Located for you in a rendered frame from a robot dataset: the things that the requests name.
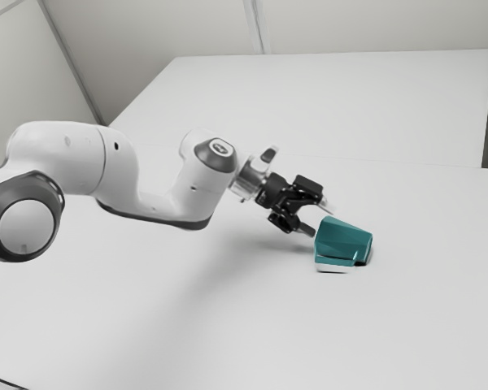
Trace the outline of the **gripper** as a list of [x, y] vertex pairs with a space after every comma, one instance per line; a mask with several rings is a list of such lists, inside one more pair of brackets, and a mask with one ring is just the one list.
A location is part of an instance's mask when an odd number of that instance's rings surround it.
[[315, 229], [296, 215], [304, 206], [317, 206], [329, 215], [334, 214], [334, 206], [325, 197], [323, 186], [303, 175], [296, 175], [289, 184], [283, 176], [271, 173], [255, 197], [255, 203], [270, 210], [268, 221], [286, 234], [315, 235]]

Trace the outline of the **teal faceted mug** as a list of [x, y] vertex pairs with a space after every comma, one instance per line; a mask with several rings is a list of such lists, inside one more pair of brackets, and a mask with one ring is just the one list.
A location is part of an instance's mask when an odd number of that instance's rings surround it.
[[319, 272], [347, 273], [368, 265], [373, 234], [326, 216], [320, 221], [314, 240], [314, 262]]

